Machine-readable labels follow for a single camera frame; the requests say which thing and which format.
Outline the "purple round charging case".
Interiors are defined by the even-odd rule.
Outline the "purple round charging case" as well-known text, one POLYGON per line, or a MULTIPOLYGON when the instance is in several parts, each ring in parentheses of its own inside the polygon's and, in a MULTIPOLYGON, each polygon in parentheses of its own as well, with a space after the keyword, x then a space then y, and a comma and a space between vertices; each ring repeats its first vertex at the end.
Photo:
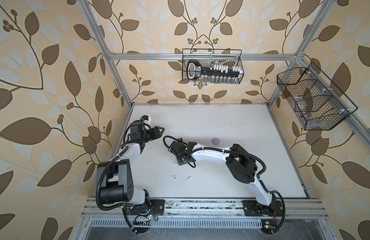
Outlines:
POLYGON ((218 146, 220 144, 220 139, 219 138, 213 138, 211 141, 216 146, 218 146))

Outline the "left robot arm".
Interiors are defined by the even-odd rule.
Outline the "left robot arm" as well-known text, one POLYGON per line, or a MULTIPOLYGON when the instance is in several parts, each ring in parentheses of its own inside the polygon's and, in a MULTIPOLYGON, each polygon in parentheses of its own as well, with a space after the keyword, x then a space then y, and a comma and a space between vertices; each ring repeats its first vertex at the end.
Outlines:
POLYGON ((143 152, 146 143, 162 137, 162 127, 151 127, 151 117, 144 115, 127 127, 119 152, 110 161, 97 167, 95 200, 102 211, 119 207, 144 208, 151 200, 148 191, 134 186, 131 163, 143 152))

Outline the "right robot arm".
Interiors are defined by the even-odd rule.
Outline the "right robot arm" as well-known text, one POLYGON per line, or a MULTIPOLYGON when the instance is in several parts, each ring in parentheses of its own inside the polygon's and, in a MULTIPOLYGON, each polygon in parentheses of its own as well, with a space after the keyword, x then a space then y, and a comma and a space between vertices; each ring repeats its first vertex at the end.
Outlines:
POLYGON ((211 162, 225 165, 233 178, 247 184, 254 193, 258 212, 270 215, 276 212, 277 191, 270 191, 261 179, 266 171, 266 164, 257 156, 248 153, 241 145, 234 144, 229 148, 207 147, 195 142, 184 142, 172 136, 164 136, 163 143, 172 153, 178 164, 196 167, 198 162, 211 162))

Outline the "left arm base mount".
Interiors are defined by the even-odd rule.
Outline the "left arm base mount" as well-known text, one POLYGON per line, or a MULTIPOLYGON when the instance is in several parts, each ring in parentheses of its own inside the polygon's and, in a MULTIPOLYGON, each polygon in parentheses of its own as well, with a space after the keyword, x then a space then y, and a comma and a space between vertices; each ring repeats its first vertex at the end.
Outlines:
POLYGON ((122 213, 127 226, 134 234, 145 233, 154 222, 159 220, 159 216, 164 214, 165 200, 150 200, 142 205, 133 207, 123 207, 122 213))

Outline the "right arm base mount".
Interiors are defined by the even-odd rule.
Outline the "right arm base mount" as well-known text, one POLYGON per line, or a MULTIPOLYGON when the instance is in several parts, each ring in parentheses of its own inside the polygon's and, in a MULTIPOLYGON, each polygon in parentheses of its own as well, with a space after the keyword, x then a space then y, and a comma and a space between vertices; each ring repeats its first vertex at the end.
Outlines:
POLYGON ((275 235, 285 222, 286 207, 283 199, 274 199, 270 206, 259 204, 257 201, 242 202, 246 217, 265 217, 261 219, 261 231, 265 235, 275 235))

